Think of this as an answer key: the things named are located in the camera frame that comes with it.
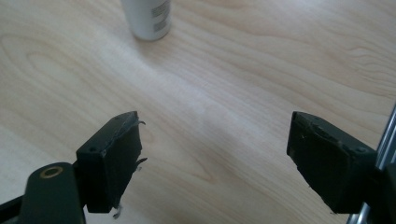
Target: black plastic part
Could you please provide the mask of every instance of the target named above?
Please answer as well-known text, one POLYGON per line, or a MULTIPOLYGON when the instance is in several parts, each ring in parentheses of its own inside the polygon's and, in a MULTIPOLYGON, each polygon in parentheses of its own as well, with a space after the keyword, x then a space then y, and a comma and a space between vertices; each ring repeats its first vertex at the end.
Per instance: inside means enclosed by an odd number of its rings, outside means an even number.
POLYGON ((370 206, 367 224, 393 223, 390 221, 386 198, 384 198, 385 195, 383 195, 384 186, 384 172, 375 170, 375 172, 368 178, 366 193, 364 195, 364 201, 370 206))
POLYGON ((137 112, 111 119, 77 151, 75 168, 90 213, 117 208, 137 165, 142 145, 137 112))
POLYGON ((9 202, 0 205, 0 223, 3 223, 11 218, 17 217, 20 214, 22 205, 22 196, 15 198, 9 202))
POLYGON ((293 112, 288 155, 334 213, 359 213, 376 152, 324 119, 293 112))
POLYGON ((73 166, 53 163, 34 171, 23 195, 20 224, 85 223, 73 166))
POLYGON ((384 171, 382 198, 386 202, 387 212, 392 223, 396 223, 396 163, 390 164, 384 171))

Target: white container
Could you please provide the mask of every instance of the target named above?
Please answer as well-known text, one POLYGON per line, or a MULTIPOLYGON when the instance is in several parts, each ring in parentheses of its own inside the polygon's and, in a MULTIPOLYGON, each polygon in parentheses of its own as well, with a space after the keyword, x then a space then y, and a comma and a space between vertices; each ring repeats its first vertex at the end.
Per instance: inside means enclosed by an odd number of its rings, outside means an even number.
POLYGON ((132 33, 144 40, 165 36, 171 25, 170 0, 121 0, 132 33))

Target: wood grain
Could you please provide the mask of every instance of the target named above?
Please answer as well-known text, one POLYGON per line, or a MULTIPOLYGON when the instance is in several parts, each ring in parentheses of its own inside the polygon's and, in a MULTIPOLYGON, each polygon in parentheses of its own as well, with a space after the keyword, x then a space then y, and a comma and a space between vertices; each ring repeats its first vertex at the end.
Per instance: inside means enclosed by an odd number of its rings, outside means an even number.
MULTIPOLYGON (((157 42, 119 1, 0 1, 0 202, 137 110, 118 223, 345 223, 286 155, 294 110, 375 148, 396 96, 391 0, 173 0, 157 42)), ((89 223, 112 223, 88 214, 89 223)))

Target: metal rod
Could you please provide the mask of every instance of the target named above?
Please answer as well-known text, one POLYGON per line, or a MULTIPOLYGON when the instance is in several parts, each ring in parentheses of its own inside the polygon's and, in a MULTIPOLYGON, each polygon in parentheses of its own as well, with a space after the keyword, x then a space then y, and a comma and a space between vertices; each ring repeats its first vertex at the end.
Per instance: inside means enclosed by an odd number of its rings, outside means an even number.
MULTIPOLYGON (((375 166, 379 170, 383 170, 385 166, 394 163, 396 160, 396 105, 393 107, 387 127, 378 145, 377 153, 375 166)), ((364 203, 361 212, 351 214, 346 224, 366 224, 369 213, 370 206, 364 203)))

